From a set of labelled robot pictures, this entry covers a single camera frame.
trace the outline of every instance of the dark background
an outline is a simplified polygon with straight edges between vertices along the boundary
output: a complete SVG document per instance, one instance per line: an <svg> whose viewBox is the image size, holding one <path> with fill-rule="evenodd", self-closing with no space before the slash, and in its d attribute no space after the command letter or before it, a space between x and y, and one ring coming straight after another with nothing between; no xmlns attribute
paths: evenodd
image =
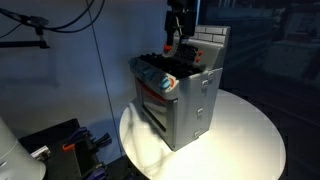
<svg viewBox="0 0 320 180"><path fill-rule="evenodd" d="M281 179L320 179L318 2L201 1L201 25L231 27L220 88L263 111L285 142Z"/></svg>

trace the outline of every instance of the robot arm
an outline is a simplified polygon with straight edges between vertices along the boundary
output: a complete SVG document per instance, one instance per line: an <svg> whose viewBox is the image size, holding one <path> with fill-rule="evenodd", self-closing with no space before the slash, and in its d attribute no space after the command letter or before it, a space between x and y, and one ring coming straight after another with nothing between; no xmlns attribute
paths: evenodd
<svg viewBox="0 0 320 180"><path fill-rule="evenodd" d="M167 46L171 46L175 31L180 35L180 42L194 36L198 0L168 0L167 4L172 10L167 11L166 16L166 43Z"/></svg>

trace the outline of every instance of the white robot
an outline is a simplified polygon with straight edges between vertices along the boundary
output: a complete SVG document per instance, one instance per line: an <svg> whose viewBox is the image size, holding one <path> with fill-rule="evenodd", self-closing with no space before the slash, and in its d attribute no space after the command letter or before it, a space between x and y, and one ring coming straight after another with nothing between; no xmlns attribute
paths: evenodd
<svg viewBox="0 0 320 180"><path fill-rule="evenodd" d="M41 180L45 165L22 147L0 118L0 180Z"/></svg>

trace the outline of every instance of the white tabletop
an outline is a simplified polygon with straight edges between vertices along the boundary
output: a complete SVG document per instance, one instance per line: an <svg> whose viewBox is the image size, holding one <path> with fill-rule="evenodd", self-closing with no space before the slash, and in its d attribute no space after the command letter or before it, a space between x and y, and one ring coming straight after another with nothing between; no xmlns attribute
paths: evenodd
<svg viewBox="0 0 320 180"><path fill-rule="evenodd" d="M210 130L177 152L140 118L134 103L122 115L120 139L129 159L149 179L273 180L286 161L283 140L272 122L222 90Z"/></svg>

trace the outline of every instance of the black cable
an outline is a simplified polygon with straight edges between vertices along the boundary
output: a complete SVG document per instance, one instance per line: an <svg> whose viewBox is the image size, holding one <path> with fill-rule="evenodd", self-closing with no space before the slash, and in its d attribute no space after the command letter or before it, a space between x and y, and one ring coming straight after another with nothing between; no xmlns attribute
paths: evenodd
<svg viewBox="0 0 320 180"><path fill-rule="evenodd" d="M76 32L80 32L80 31L82 31L82 30L87 29L87 28L90 27L93 23L95 23L96 20L98 19L98 17L100 16L105 1L106 1L106 0L103 0L103 1L102 1L101 6L100 6L100 9L99 9L99 11L98 11L98 14L96 15L96 17L95 17L93 20L91 19L91 22L90 22L88 25L86 25L86 26L84 26L84 27L82 27L82 28L80 28L80 29L71 30L71 31L61 31L61 30L50 30L50 31L57 32L57 33L76 33Z"/></svg>
<svg viewBox="0 0 320 180"><path fill-rule="evenodd" d="M92 22L92 16L91 16L91 12L89 10L89 17L90 17L90 21ZM116 126L116 122L115 122L115 117L114 117L114 113L113 113L113 108L112 108L112 104L111 104L111 100L110 100L110 93L109 93L109 88L108 88L108 84L107 84L107 77L103 68L103 63L102 63L102 58L101 58L101 54L99 51L99 46L98 46L98 39L97 39L97 35L96 35L96 31L94 29L94 26L92 25L92 31L93 31L93 36L94 36L94 41L96 44L96 48L97 48L97 52L98 52L98 57L99 57L99 63L100 63L100 68L101 68L101 72L102 72L102 77L103 77L103 81L104 81L104 86L107 92L107 96L108 96L108 104L110 106L110 111L111 111L111 116L113 119L113 126L116 130L116 135L118 138L118 146L119 146L119 151L120 151L120 155L122 156L122 152L121 152L121 144L120 144L120 137L119 137L119 133L117 131L117 126Z"/></svg>
<svg viewBox="0 0 320 180"><path fill-rule="evenodd" d="M18 27L20 27L22 24L18 24L16 27L14 27L13 29L11 29L9 32L7 32L6 34L0 36L0 39L1 38L4 38L6 36L8 36L9 34L13 33L13 31L15 31L16 29L18 29Z"/></svg>
<svg viewBox="0 0 320 180"><path fill-rule="evenodd" d="M17 21L17 22L19 22L20 24L24 24L22 21L21 21L21 18L18 16L16 16L16 14L12 14L10 11L7 11L7 10L5 10L5 9L1 9L0 8L0 13L2 14L2 15L4 15L4 16L6 16L6 17L8 17L8 18L10 18L10 19L12 19L12 20L14 20L14 21Z"/></svg>
<svg viewBox="0 0 320 180"><path fill-rule="evenodd" d="M58 26L58 27L44 27L43 29L45 29L45 30L58 30L58 29L63 29L63 28L66 28L66 27L71 26L72 24L78 22L79 19L81 19L81 18L88 12L88 10L91 8L91 6L93 5L94 2L95 2L95 0L92 0L92 1L88 4L87 8L86 8L77 18L75 18L73 21L71 21L71 22L69 22L69 23L67 23L67 24L65 24L65 25L62 25L62 26Z"/></svg>

